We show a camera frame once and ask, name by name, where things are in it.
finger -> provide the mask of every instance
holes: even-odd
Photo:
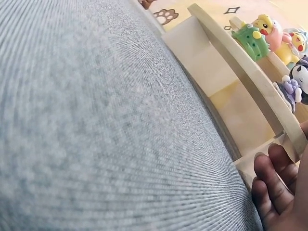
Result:
[[[308,138],[308,120],[300,124],[300,127],[302,128],[304,134],[306,135],[306,138]]]
[[[266,183],[269,198],[274,204],[276,211],[281,214],[293,201],[294,196],[280,181],[268,156],[258,156],[255,159],[254,169],[257,177]]]
[[[297,183],[296,197],[294,199],[294,210],[302,221],[307,222],[308,214],[308,146],[306,146],[300,161]]]
[[[264,228],[268,229],[279,215],[270,200],[266,184],[258,178],[254,179],[251,188],[251,195]]]
[[[295,194],[298,167],[288,156],[285,149],[277,144],[269,147],[269,158],[275,171],[281,177],[289,190]]]

fingernail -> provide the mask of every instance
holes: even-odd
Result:
[[[258,156],[260,156],[260,155],[264,155],[264,153],[257,153],[257,154],[255,154],[254,161],[255,161],[256,158],[257,158]]]
[[[268,150],[269,150],[271,147],[276,146],[276,145],[278,145],[278,144],[276,144],[276,143],[271,143],[271,144],[269,145]]]
[[[255,182],[257,179],[258,179],[258,177],[255,177],[255,178],[252,180],[252,182]]]

toy figurine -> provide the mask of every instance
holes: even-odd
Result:
[[[285,29],[285,32],[289,33],[292,37],[292,43],[290,45],[290,49],[292,53],[298,58],[302,58],[305,54],[307,54],[308,50],[308,34],[303,29],[289,28]],[[287,66],[291,69],[295,63],[289,63]]]
[[[253,25],[259,28],[262,35],[265,35],[265,41],[269,44],[269,49],[272,52],[277,51],[282,42],[291,43],[291,36],[282,30],[281,25],[276,20],[272,20],[266,14],[259,15]]]
[[[282,83],[274,82],[273,85],[292,113],[296,103],[308,105],[308,57],[304,55],[291,69],[290,75],[282,77]]]
[[[252,24],[243,23],[241,29],[231,32],[231,36],[238,41],[253,61],[257,61],[269,53],[269,45],[266,43],[264,35],[259,32],[259,28]]]

purple figurine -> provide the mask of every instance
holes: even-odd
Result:
[[[296,103],[308,104],[308,57],[304,55],[290,75],[282,77],[282,83],[274,82],[273,85],[292,113]]]

star symbol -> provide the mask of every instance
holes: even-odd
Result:
[[[231,26],[225,26],[224,29],[225,30],[231,30]]]
[[[236,13],[239,8],[240,8],[240,6],[238,6],[238,7],[229,7],[228,10],[225,13],[223,13],[223,14]]]

